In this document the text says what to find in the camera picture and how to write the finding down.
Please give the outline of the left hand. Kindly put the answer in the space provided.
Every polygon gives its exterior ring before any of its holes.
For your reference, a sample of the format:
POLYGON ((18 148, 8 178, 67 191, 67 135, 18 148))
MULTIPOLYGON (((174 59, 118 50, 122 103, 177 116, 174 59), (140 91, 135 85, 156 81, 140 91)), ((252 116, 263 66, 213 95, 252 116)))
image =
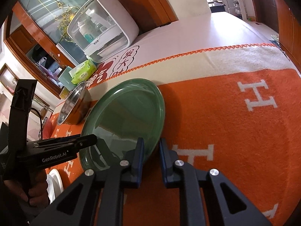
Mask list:
POLYGON ((33 207, 45 208, 49 205, 47 174, 43 169, 27 176, 25 182, 20 180, 4 180, 8 190, 33 207))

